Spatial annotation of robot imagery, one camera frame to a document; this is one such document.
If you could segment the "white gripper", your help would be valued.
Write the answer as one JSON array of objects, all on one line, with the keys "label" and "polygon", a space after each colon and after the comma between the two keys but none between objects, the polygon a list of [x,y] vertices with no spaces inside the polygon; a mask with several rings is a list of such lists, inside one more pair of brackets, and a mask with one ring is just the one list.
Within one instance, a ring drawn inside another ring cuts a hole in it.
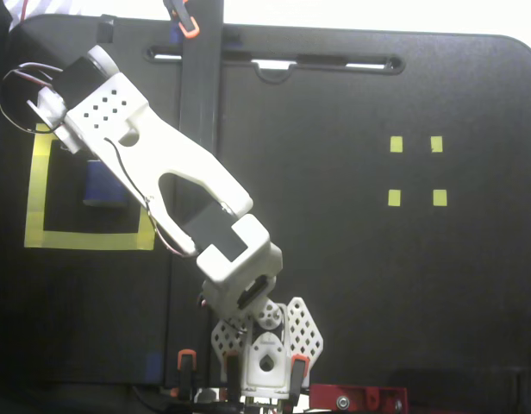
[{"label": "white gripper", "polygon": [[44,86],[38,91],[36,103],[28,100],[27,104],[69,152],[76,154],[83,148],[81,140],[65,125],[67,108],[58,93]]}]

